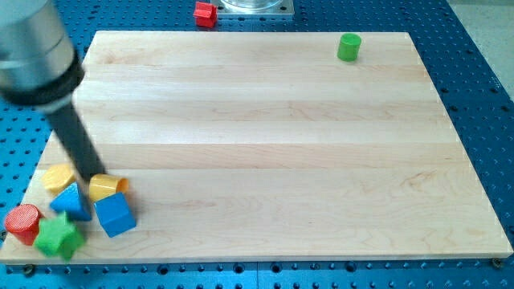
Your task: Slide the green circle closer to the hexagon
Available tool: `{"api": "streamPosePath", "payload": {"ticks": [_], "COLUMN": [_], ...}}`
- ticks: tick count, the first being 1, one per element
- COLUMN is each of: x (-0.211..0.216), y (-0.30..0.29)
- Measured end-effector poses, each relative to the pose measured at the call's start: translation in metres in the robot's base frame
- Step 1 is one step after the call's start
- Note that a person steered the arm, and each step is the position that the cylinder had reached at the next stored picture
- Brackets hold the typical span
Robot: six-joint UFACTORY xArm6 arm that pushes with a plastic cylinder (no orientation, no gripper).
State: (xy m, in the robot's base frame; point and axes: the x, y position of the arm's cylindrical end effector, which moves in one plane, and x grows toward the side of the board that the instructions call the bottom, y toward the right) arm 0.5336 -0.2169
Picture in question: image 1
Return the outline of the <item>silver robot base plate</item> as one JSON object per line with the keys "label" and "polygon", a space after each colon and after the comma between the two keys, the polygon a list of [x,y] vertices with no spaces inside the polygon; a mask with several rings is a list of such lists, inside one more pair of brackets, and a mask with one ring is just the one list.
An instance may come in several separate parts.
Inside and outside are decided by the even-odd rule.
{"label": "silver robot base plate", "polygon": [[293,0],[210,0],[224,15],[242,16],[291,16],[294,15]]}

